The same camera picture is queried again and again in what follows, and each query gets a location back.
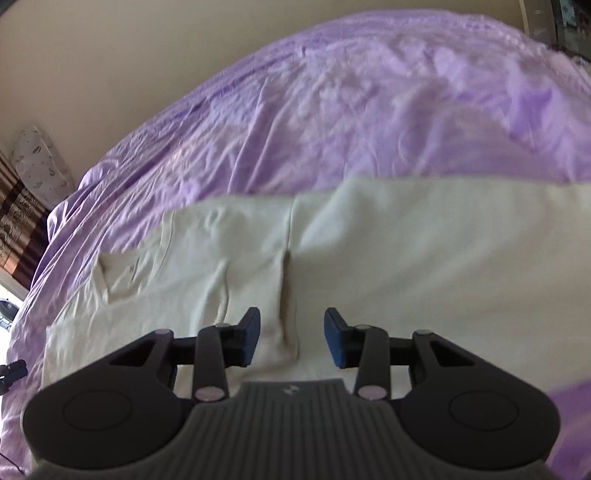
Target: brown striped curtain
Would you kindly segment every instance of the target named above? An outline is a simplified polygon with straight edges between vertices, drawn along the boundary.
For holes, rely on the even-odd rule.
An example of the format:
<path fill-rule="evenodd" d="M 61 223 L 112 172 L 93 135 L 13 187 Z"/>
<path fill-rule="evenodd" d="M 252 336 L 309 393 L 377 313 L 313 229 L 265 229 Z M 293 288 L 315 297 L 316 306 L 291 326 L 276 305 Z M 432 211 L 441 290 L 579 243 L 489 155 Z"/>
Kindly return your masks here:
<path fill-rule="evenodd" d="M 29 192 L 0 152 L 0 268 L 31 288 L 47 249 L 49 211 Z"/>

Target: ribbed grey surface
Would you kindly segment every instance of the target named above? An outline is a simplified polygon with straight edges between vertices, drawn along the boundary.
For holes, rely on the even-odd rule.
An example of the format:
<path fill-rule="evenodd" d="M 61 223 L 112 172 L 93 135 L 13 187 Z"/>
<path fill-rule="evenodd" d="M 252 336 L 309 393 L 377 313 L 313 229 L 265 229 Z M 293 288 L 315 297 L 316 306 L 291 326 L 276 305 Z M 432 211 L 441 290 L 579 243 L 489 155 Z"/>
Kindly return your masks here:
<path fill-rule="evenodd" d="M 557 479 L 541 462 L 508 472 L 450 466 L 416 446 L 389 405 L 352 397 L 341 380 L 244 384 L 230 400 L 196 407 L 181 433 L 148 459 L 101 472 L 45 464 L 30 478 Z"/>

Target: beige wall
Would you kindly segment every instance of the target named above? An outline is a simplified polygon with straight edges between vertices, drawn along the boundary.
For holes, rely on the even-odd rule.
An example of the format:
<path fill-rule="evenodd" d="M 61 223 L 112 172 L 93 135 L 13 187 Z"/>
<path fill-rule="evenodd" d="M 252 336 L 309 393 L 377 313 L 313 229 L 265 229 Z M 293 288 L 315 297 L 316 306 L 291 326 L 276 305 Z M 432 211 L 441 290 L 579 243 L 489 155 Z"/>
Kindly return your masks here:
<path fill-rule="evenodd" d="M 421 0 L 522 28 L 518 0 Z M 36 122 L 78 180 L 199 83 L 319 22 L 412 0 L 18 0 L 0 18 L 0 144 Z"/>

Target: bed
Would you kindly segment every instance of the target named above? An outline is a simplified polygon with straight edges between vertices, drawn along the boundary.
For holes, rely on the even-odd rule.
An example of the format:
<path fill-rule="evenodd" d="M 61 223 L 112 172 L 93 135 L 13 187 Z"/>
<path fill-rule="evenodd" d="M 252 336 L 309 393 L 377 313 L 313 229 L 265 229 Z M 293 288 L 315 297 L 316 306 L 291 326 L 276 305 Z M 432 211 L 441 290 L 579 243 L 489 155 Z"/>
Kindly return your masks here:
<path fill-rule="evenodd" d="M 99 252 L 137 246 L 167 211 L 203 199 L 326 190 L 355 174 L 591 180 L 590 94 L 564 55 L 443 11 L 347 17 L 221 72 L 122 140 L 52 212 L 13 328 L 8 359 L 24 358 L 30 374 L 4 396 L 2 454 L 31 468 L 20 415 L 40 387 L 45 329 Z M 548 461 L 580 479 L 591 469 L 591 383 L 554 399 L 563 429 Z"/>

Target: round button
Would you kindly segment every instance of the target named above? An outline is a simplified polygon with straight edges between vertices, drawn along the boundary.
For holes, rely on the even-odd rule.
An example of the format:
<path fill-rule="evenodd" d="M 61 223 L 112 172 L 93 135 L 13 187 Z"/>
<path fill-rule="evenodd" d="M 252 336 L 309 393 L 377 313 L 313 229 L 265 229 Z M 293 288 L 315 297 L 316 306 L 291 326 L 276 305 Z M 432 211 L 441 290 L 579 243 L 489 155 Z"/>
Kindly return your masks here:
<path fill-rule="evenodd" d="M 204 402 L 219 401 L 225 396 L 226 394 L 221 388 L 213 386 L 201 387 L 195 392 L 195 398 Z"/>
<path fill-rule="evenodd" d="M 449 412 L 460 425 L 481 432 L 494 432 L 511 425 L 517 406 L 506 396 L 486 391 L 467 392 L 454 398 Z"/>
<path fill-rule="evenodd" d="M 72 398 L 63 409 L 64 419 L 75 429 L 98 432 L 120 425 L 132 411 L 130 400 L 117 392 L 93 390 Z"/>
<path fill-rule="evenodd" d="M 358 390 L 357 395 L 365 400 L 381 400 L 388 396 L 388 391 L 379 385 L 365 385 Z"/>

